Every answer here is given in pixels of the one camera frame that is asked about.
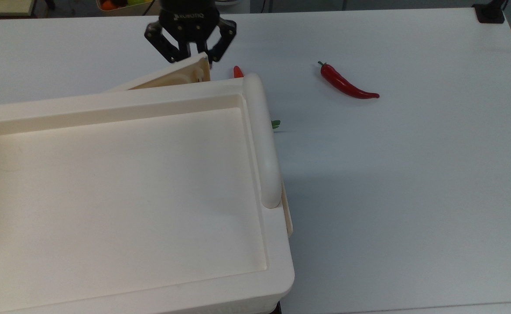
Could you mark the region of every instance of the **white table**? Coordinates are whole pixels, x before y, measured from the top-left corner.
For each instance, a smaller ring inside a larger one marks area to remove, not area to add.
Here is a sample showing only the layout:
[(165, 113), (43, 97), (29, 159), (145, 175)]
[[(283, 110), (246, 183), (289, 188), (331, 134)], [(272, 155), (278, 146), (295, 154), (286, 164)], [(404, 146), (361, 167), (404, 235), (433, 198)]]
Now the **white table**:
[[(283, 123), (297, 272), (284, 312), (511, 302), (508, 24), (466, 8), (227, 18), (239, 32), (213, 79), (259, 73)], [(2, 20), (0, 103), (98, 93), (167, 66), (142, 36), (150, 21)], [(381, 98), (337, 92), (318, 60)]]

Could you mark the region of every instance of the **black clamp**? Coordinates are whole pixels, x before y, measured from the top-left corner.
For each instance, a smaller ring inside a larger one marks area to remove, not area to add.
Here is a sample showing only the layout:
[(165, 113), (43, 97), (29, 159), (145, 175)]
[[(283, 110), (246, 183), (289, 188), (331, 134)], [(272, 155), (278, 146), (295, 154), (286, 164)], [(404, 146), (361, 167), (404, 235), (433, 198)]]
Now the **black clamp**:
[[(209, 50), (207, 40), (217, 26), (221, 38)], [(178, 47), (164, 37), (163, 30), (178, 42)], [(197, 52), (207, 53), (209, 62), (219, 61), (235, 36), (236, 22), (220, 18), (214, 0), (163, 1), (158, 22), (149, 24), (145, 31), (145, 38), (171, 63), (191, 56), (191, 42), (197, 45)]]

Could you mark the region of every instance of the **white tray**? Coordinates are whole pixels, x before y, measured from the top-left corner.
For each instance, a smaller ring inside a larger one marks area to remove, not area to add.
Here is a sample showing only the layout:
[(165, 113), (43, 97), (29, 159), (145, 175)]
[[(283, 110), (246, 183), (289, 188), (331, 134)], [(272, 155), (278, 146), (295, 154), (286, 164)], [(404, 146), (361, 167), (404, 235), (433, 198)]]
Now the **white tray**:
[(0, 312), (268, 313), (293, 279), (257, 75), (0, 105)]

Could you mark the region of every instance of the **orange object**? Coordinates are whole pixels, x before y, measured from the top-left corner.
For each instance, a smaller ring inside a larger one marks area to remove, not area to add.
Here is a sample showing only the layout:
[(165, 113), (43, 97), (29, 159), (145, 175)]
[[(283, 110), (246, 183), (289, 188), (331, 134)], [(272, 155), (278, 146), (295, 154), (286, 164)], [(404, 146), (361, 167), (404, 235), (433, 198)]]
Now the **orange object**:
[(110, 0), (106, 0), (102, 4), (102, 10), (108, 11), (108, 10), (115, 10), (117, 8), (118, 8), (118, 6), (113, 4)]
[(234, 78), (243, 78), (243, 72), (239, 66), (234, 66)]

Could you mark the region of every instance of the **tray handle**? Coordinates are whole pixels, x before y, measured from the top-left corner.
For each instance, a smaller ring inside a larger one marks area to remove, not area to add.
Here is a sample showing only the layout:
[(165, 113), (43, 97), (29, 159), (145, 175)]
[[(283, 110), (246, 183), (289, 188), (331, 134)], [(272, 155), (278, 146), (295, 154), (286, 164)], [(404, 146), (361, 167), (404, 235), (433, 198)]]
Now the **tray handle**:
[(269, 115), (261, 78), (254, 73), (247, 74), (243, 78), (243, 91), (255, 147), (261, 185), (261, 203), (267, 208), (275, 208), (281, 202), (282, 178), (277, 149), (275, 149), (271, 115)]

